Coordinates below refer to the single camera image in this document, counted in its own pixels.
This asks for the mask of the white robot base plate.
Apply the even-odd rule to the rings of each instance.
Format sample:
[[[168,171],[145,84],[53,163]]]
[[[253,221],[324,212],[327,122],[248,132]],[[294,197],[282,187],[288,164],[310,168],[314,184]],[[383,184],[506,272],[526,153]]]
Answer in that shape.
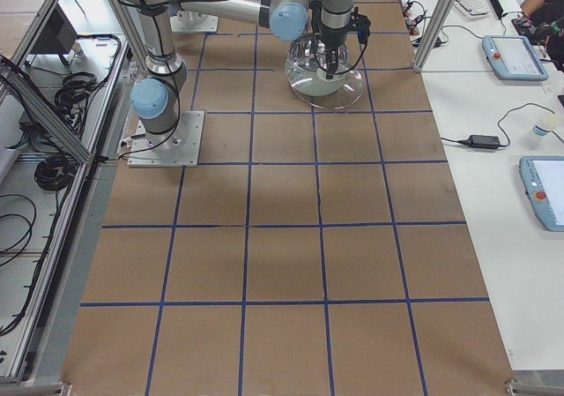
[[[131,168],[197,167],[202,142],[205,112],[182,111],[174,133],[160,136],[145,131],[141,120],[137,121],[137,134],[142,138],[132,141],[132,154],[127,164]]]

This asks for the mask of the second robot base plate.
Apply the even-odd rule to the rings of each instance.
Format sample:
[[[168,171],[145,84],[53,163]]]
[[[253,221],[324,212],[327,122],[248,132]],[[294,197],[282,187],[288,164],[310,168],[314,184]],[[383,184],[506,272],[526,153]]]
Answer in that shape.
[[[218,17],[194,11],[178,11],[170,21],[174,34],[213,34],[219,25]]]

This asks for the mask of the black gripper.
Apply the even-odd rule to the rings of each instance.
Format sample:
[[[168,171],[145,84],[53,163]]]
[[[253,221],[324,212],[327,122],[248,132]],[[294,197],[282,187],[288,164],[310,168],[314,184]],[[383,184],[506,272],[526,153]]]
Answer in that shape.
[[[338,71],[338,51],[345,45],[348,26],[332,28],[327,25],[321,25],[320,33],[321,41],[325,47],[326,78],[333,79],[335,73]],[[319,66],[317,49],[317,40],[313,38],[309,49],[309,61],[315,67]]]

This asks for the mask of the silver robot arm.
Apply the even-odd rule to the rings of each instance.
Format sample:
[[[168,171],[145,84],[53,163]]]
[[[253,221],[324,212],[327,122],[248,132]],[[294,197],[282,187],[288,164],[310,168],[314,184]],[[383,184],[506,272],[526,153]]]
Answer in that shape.
[[[131,102],[146,131],[167,136],[179,116],[175,103],[187,68],[178,55],[169,9],[231,19],[267,28],[281,41],[309,44],[308,53],[286,66],[292,89],[323,107],[330,96],[358,97],[362,81],[344,57],[347,35],[360,27],[353,0],[118,0],[137,11],[147,54],[148,77],[134,87]]]

